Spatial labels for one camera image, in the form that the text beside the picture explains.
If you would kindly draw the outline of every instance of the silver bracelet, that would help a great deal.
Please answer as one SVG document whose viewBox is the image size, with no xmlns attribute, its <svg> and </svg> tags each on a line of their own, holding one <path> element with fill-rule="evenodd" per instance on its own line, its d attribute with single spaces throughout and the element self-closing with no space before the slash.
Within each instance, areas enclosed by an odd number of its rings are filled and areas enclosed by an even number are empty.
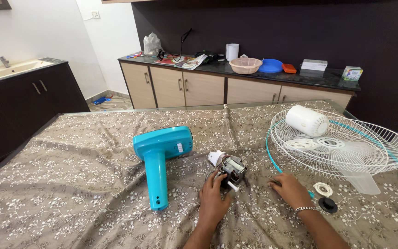
<svg viewBox="0 0 398 249">
<path fill-rule="evenodd" d="M 296 208 L 296 210 L 294 211 L 294 215 L 296 216 L 298 212 L 302 211 L 302 210 L 316 210 L 317 208 L 315 207 L 298 207 Z"/>
</svg>

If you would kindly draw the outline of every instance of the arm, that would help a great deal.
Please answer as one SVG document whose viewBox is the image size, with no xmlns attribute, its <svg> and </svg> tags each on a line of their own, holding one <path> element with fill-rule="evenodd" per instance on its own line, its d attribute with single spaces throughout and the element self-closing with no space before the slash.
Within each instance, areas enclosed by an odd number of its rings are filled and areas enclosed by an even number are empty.
<svg viewBox="0 0 398 249">
<path fill-rule="evenodd" d="M 199 192 L 200 207 L 199 221 L 196 229 L 185 243 L 184 249 L 208 249 L 210 248 L 211 238 L 219 221 L 221 221 L 228 211 L 231 203 L 231 196 L 226 194 L 225 199 L 221 198 L 221 182 L 227 174 L 220 175 L 213 183 L 213 179 L 218 172 L 211 174 L 201 191 Z"/>
<path fill-rule="evenodd" d="M 314 207 L 308 191 L 291 175 L 282 173 L 274 177 L 282 186 L 269 182 L 272 187 L 294 210 L 299 207 Z M 320 249 L 349 249 L 348 244 L 316 210 L 302 210 L 297 213 Z"/>
</svg>

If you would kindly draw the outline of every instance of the brown bedsheet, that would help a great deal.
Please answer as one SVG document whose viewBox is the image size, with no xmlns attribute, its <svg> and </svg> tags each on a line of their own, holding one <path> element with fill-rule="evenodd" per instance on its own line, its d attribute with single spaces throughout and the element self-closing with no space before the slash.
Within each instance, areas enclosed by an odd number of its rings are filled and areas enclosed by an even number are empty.
<svg viewBox="0 0 398 249">
<path fill-rule="evenodd" d="M 277 173 L 266 132 L 273 116 L 292 105 L 60 116 L 0 169 L 0 248 L 182 248 L 198 221 L 198 191 L 213 170 L 207 153 L 217 149 L 247 157 L 249 171 L 212 248 L 312 248 L 290 207 L 265 186 Z M 323 101 L 306 106 L 335 112 Z M 154 212 L 132 138 L 179 125 L 190 127 L 193 151 L 167 161 L 170 204 Z M 284 172 L 308 189 L 319 181 L 332 186 L 339 211 L 323 216 L 352 248 L 398 248 L 398 170 L 375 176 L 381 194 L 360 195 L 270 148 Z"/>
</svg>

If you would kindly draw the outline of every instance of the white plastic ring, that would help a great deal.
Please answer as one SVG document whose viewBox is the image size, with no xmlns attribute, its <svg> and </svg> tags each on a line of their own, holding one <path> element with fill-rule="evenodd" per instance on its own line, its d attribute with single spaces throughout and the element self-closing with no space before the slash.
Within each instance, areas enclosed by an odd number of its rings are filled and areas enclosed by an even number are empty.
<svg viewBox="0 0 398 249">
<path fill-rule="evenodd" d="M 333 194 L 333 190 L 331 189 L 331 187 L 328 184 L 324 184 L 324 183 L 316 183 L 313 185 L 314 188 L 316 189 L 316 191 L 325 196 L 325 197 L 329 197 L 330 195 Z"/>
</svg>

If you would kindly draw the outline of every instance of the black granite countertop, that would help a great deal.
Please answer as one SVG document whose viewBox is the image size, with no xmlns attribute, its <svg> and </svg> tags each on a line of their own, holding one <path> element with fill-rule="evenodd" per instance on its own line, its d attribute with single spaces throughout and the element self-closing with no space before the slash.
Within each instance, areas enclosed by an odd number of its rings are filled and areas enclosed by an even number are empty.
<svg viewBox="0 0 398 249">
<path fill-rule="evenodd" d="M 40 69 L 43 69 L 43 68 L 47 68 L 49 66 L 54 66 L 54 65 L 58 65 L 58 64 L 67 63 L 68 62 L 68 61 L 59 60 L 59 59 L 53 59 L 53 58 L 49 58 L 49 57 L 41 58 L 41 59 L 38 59 L 38 60 L 39 61 L 50 62 L 50 63 L 53 63 L 53 64 L 45 65 L 45 66 L 34 68 L 34 69 L 30 69 L 30 70 L 23 71 L 23 72 L 20 72 L 20 73 L 17 73 L 17 74 L 10 74 L 10 75 L 1 77 L 0 80 L 4 80 L 4 79 L 10 78 L 10 77 L 15 77 L 15 76 L 31 73 L 33 71 L 40 70 Z"/>
<path fill-rule="evenodd" d="M 149 56 L 138 56 L 136 58 L 130 58 L 130 59 L 127 59 L 126 56 L 124 56 L 119 58 L 118 60 L 131 62 L 131 63 L 137 62 L 137 63 L 144 63 L 147 65 L 158 65 L 158 66 L 166 66 L 174 68 L 173 65 L 154 63 L 154 61 L 158 59 Z M 343 69 L 327 68 L 325 69 L 323 74 L 320 72 L 320 76 L 317 77 L 307 76 L 309 73 L 306 70 L 301 71 L 299 69 L 297 69 L 297 73 L 295 74 L 288 74 L 285 73 L 284 71 L 280 73 L 263 73 L 257 71 L 253 74 L 236 74 L 231 69 L 231 66 L 228 63 L 228 61 L 221 61 L 221 62 L 212 62 L 209 64 L 200 65 L 196 67 L 194 71 L 210 72 L 210 73 L 224 74 L 224 75 L 235 75 L 239 77 L 246 77 L 247 79 L 254 78 L 254 79 L 296 83 L 307 86 L 317 86 L 317 87 L 325 87 L 325 88 L 348 90 L 348 91 L 360 91 L 360 86 L 357 81 L 346 81 L 342 79 Z"/>
</svg>

